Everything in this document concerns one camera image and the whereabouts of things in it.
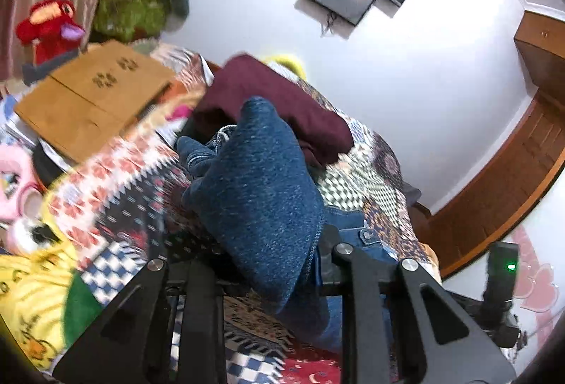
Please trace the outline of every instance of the stuffed animal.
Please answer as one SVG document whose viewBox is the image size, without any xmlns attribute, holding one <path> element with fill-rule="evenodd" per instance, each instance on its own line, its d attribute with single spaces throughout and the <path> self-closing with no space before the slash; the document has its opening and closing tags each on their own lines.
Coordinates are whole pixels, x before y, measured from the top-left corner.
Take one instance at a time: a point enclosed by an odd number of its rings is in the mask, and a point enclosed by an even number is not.
<svg viewBox="0 0 565 384">
<path fill-rule="evenodd" d="M 75 6 L 70 0 L 43 0 L 33 5 L 29 17 L 16 27 L 23 45 L 35 44 L 34 65 L 69 52 L 80 45 L 85 30 L 73 18 Z"/>
</svg>

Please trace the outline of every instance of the cardboard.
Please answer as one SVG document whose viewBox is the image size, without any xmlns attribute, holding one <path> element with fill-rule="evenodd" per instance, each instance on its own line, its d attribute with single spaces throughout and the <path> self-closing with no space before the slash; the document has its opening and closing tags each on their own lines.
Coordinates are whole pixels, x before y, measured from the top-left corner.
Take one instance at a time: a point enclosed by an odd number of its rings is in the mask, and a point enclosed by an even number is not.
<svg viewBox="0 0 565 384">
<path fill-rule="evenodd" d="M 83 162 L 120 134 L 174 71 L 117 41 L 54 70 L 15 107 L 43 139 Z"/>
</svg>

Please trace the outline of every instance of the yellow fabric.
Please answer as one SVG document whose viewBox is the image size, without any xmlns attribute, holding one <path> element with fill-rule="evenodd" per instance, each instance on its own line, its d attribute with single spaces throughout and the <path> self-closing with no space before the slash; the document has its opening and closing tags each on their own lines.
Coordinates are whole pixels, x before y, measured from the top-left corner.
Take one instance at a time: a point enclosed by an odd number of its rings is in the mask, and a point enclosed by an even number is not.
<svg viewBox="0 0 565 384">
<path fill-rule="evenodd" d="M 267 64 L 271 61 L 276 62 L 277 64 L 280 64 L 283 67 L 286 67 L 292 73 L 294 73 L 298 78 L 307 81 L 306 72 L 304 71 L 302 64 L 294 56 L 289 56 L 286 54 L 269 56 L 268 58 L 265 58 L 264 63 Z"/>
<path fill-rule="evenodd" d="M 40 370 L 64 348 L 64 307 L 76 260 L 67 239 L 29 257 L 0 255 L 0 314 Z"/>
</svg>

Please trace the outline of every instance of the green fabric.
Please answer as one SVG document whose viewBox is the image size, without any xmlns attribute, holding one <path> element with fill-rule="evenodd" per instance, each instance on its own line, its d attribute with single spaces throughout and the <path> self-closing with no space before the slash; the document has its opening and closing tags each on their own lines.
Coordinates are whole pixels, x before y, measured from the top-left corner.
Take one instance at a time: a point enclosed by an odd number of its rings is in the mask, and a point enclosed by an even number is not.
<svg viewBox="0 0 565 384">
<path fill-rule="evenodd" d="M 157 36 L 163 30 L 168 0 L 99 0 L 92 27 L 123 43 L 143 36 Z"/>
<path fill-rule="evenodd" d="M 69 287 L 63 316 L 65 347 L 72 346 L 101 312 L 102 306 L 80 278 L 80 273 L 76 272 Z"/>
</svg>

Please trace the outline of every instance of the maroon sweater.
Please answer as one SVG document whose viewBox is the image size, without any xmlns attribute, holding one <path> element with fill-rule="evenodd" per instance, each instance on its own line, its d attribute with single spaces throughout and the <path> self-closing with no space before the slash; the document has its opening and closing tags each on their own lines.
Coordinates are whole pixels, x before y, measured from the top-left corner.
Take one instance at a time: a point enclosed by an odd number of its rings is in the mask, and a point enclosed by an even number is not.
<svg viewBox="0 0 565 384">
<path fill-rule="evenodd" d="M 248 55 L 236 56 L 216 72 L 214 83 L 192 116 L 196 129 L 210 139 L 219 128 L 236 124 L 248 98 L 269 100 L 295 133 L 306 163 L 321 167 L 348 153 L 353 137 L 338 114 L 322 108 L 296 84 Z"/>
</svg>

